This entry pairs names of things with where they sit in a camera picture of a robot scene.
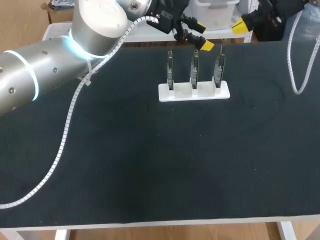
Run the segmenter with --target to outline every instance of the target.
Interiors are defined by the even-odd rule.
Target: white stand
[[[159,101],[194,101],[229,99],[230,92],[226,81],[221,82],[221,88],[216,88],[215,81],[199,81],[197,89],[192,89],[190,82],[174,83],[173,90],[169,90],[167,83],[159,84]]]

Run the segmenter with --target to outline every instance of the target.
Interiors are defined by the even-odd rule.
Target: screw
[[[131,3],[131,9],[132,10],[137,10],[138,9],[138,4],[136,2]]]
[[[14,94],[14,93],[15,93],[15,91],[16,91],[16,90],[15,90],[15,88],[14,88],[14,87],[10,87],[10,88],[9,88],[9,93],[10,93],[10,94]]]

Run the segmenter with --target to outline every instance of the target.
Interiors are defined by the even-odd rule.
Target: plastic container
[[[285,25],[283,40],[288,40],[296,15],[290,17]],[[320,33],[320,6],[306,4],[294,31],[293,40],[315,40]]]
[[[240,0],[190,0],[192,16],[207,30],[228,29],[233,25],[232,16]]]

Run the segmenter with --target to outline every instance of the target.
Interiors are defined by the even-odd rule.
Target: white cable
[[[296,18],[294,20],[294,23],[293,23],[293,26],[292,26],[292,29],[291,29],[291,32],[290,32],[290,36],[289,36],[288,47],[287,47],[287,62],[288,62],[290,80],[291,80],[291,84],[292,84],[292,89],[293,89],[294,93],[297,94],[297,95],[301,94],[304,91],[304,89],[305,89],[305,87],[306,87],[306,85],[308,83],[309,76],[310,76],[310,73],[311,73],[311,69],[312,69],[312,66],[314,64],[314,61],[315,61],[315,58],[316,58],[316,55],[317,55],[317,52],[318,52],[318,49],[319,49],[319,46],[320,46],[320,34],[319,34],[319,36],[316,39],[316,43],[315,43],[314,49],[313,49],[311,57],[310,57],[310,61],[309,61],[308,67],[306,69],[306,73],[305,73],[305,77],[304,77],[303,83],[301,85],[301,88],[299,90],[297,90],[296,83],[295,83],[294,72],[292,70],[292,65],[291,65],[291,45],[292,45],[292,40],[293,40],[293,37],[294,37],[294,33],[295,33],[295,30],[296,30],[298,21],[299,21],[299,19],[301,17],[301,13],[302,13],[302,11],[300,11],[297,14],[297,16],[296,16]]]
[[[126,39],[126,37],[129,35],[129,33],[131,32],[131,30],[139,23],[144,22],[144,21],[151,21],[154,23],[159,23],[158,19],[153,17],[153,16],[143,16],[138,18],[137,20],[135,20],[131,26],[128,28],[128,30],[125,32],[125,34],[120,38],[120,40],[118,41],[118,43],[116,44],[116,46],[113,48],[113,50],[111,51],[111,53],[109,55],[107,55],[107,57],[105,59],[103,59],[94,69],[92,69],[92,71],[90,71],[91,69],[91,63],[89,65],[89,73],[83,78],[83,80],[80,82],[80,84],[78,85],[78,87],[76,88],[71,103],[70,103],[70,107],[68,110],[68,114],[66,117],[66,121],[65,121],[65,125],[64,125],[64,131],[63,131],[63,135],[62,135],[62,140],[60,143],[60,147],[58,150],[58,153],[55,157],[55,160],[50,168],[50,170],[48,171],[48,173],[45,175],[45,177],[42,179],[42,181],[31,191],[29,192],[26,196],[24,196],[23,198],[19,199],[18,201],[14,201],[11,203],[7,203],[7,204],[0,204],[0,209],[9,209],[12,207],[15,207],[17,205],[22,204],[23,202],[25,202],[26,200],[28,200],[29,198],[31,198],[34,194],[36,194],[36,192],[39,191],[40,188],[42,188],[43,185],[45,185],[45,183],[48,181],[48,179],[51,177],[52,173],[54,172],[54,170],[56,169],[56,166],[61,158],[61,155],[64,151],[64,147],[67,141],[67,135],[68,135],[68,131],[69,131],[69,127],[70,127],[70,121],[71,121],[71,116],[72,113],[74,111],[74,107],[78,98],[78,95],[82,89],[82,87],[84,86],[84,84],[87,83],[87,81],[90,81],[91,75],[95,74],[95,72],[97,72],[104,64],[106,64],[115,54],[116,52],[120,49],[121,45],[124,43],[124,40]]]

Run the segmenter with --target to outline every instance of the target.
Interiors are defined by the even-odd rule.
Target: black table surface
[[[297,85],[314,42],[292,46]],[[293,94],[287,42],[228,45],[223,100],[159,102],[169,48],[127,48],[84,87],[60,162],[0,228],[320,214],[320,56]],[[187,82],[193,48],[174,47]],[[199,80],[220,50],[201,52]],[[0,203],[45,176],[78,80],[0,118]]]

